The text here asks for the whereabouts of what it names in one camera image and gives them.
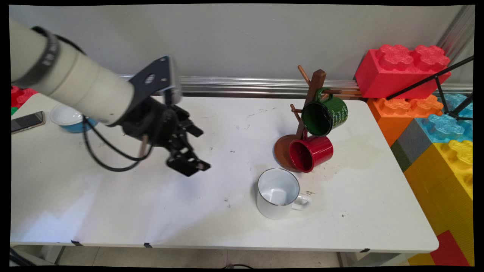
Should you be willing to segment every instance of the white table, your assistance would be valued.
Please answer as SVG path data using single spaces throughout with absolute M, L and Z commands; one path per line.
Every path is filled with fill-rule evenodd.
M 303 100 L 183 97 L 180 107 L 204 130 L 189 136 L 212 167 L 191 177 L 165 165 L 153 150 L 131 171 L 115 173 L 87 153 L 82 134 L 50 121 L 57 102 L 32 96 L 13 116 L 39 110 L 43 126 L 12 135 L 12 217 L 15 244 L 228 248 L 428 253 L 437 241 L 368 106 L 345 101 L 349 118 L 329 134 L 334 155 L 308 174 L 295 173 L 313 203 L 287 219 L 259 213 L 255 182 L 279 167 L 276 140 L 293 134 L 289 104 Z M 140 142 L 120 127 L 97 129 L 135 156 Z M 130 161 L 89 131 L 95 153 L 113 167 Z

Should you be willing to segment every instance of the white enamel mug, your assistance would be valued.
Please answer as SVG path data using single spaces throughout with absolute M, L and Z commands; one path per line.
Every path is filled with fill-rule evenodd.
M 264 171 L 257 181 L 257 208 L 268 218 L 281 219 L 291 209 L 303 210 L 311 197 L 299 194 L 299 182 L 289 171 L 272 168 Z

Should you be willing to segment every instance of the mug rim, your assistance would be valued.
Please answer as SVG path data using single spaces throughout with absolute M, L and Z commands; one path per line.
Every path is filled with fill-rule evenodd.
M 313 153 L 311 152 L 311 150 L 309 149 L 309 146 L 307 144 L 307 141 L 304 141 L 304 140 L 293 140 L 290 144 L 289 144 L 289 150 L 291 150 L 291 146 L 294 144 L 294 143 L 301 143 L 302 145 L 304 145 L 306 147 L 306 149 L 308 150 L 309 152 L 309 155 L 311 155 L 311 168 L 308 170 L 308 171 L 304 171 L 304 170 L 301 170 L 301 169 L 298 169 L 299 171 L 303 172 L 303 173 L 309 173 L 311 171 L 313 171 L 314 169 L 314 155 Z M 294 159 L 292 158 L 291 156 L 291 152 L 289 152 L 289 158 L 291 159 L 292 163 L 294 165 L 296 165 L 296 163 L 294 162 Z
M 321 107 L 322 107 L 322 108 L 323 108 L 323 109 L 326 111 L 326 113 L 328 114 L 328 117 L 329 117 L 329 119 L 330 119 L 330 128 L 328 129 L 328 131 L 327 131 L 325 134 L 321 134 L 321 135 L 313 134 L 313 133 L 312 133 L 312 132 L 310 132 L 310 131 L 309 131 L 309 129 L 307 128 L 306 123 L 304 122 L 304 119 L 303 119 L 303 114 L 304 114 L 304 112 L 305 112 L 306 106 L 307 106 L 307 105 L 309 105 L 309 104 L 317 104 L 317 105 L 321 106 Z M 330 110 L 328 109 L 328 107 L 326 107 L 326 105 L 324 105 L 323 103 L 320 103 L 320 102 L 311 101 L 311 102 L 307 103 L 306 105 L 304 105 L 304 107 L 303 107 L 303 108 L 302 108 L 302 110 L 301 110 L 301 121 L 302 121 L 302 123 L 303 123 L 303 125 L 304 125 L 305 129 L 306 129 L 308 132 L 310 132 L 312 135 L 314 135 L 314 136 L 318 136 L 318 137 L 327 136 L 327 135 L 328 135 L 328 134 L 331 132 L 331 130 L 333 129 L 333 118 L 331 117 L 331 112 L 330 112 Z
M 296 197 L 295 197 L 295 198 L 294 198 L 294 199 L 293 199 L 291 202 L 289 202 L 288 204 L 274 204 L 274 203 L 272 203 L 272 202 L 268 201 L 268 200 L 267 200 L 267 199 L 266 199 L 266 198 L 265 198 L 265 197 L 262 195 L 262 193 L 260 192 L 260 188 L 259 188 L 260 177 L 262 177 L 262 175 L 263 175 L 265 172 L 269 171 L 269 170 L 283 170 L 283 171 L 286 171 L 287 173 L 291 174 L 291 176 L 292 176 L 292 177 L 293 177 L 293 178 L 296 180 L 296 183 L 298 184 L 298 193 L 297 193 Z M 259 192 L 259 195 L 262 197 L 262 199 L 264 199 L 265 201 L 269 202 L 270 204 L 275 205 L 275 206 L 287 206 L 287 205 L 289 205 L 289 204 L 292 204 L 292 203 L 293 203 L 293 202 L 294 202 L 296 199 L 298 199 L 299 192 L 301 191 L 301 185 L 299 185 L 299 180 L 298 180 L 298 179 L 297 179 L 297 178 L 296 178 L 296 177 L 295 177 L 295 176 L 294 176 L 294 175 L 293 175 L 291 172 L 287 171 L 286 169 L 282 169 L 282 168 L 276 168 L 276 167 L 275 167 L 275 168 L 270 168 L 270 169 L 267 169 L 267 170 L 265 170 L 264 172 L 262 172 L 262 174 L 261 174 L 261 175 L 259 176 L 259 178 L 257 179 L 257 191 Z

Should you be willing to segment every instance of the round wooden base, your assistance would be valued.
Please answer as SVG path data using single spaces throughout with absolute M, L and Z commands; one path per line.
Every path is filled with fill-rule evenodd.
M 291 172 L 300 172 L 294 167 L 289 157 L 289 144 L 296 139 L 295 134 L 280 137 L 274 145 L 274 155 L 282 168 Z

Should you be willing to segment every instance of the smartphone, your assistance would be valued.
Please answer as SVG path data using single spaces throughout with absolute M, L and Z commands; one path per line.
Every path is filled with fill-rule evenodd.
M 12 134 L 45 124 L 45 113 L 39 111 L 12 120 Z

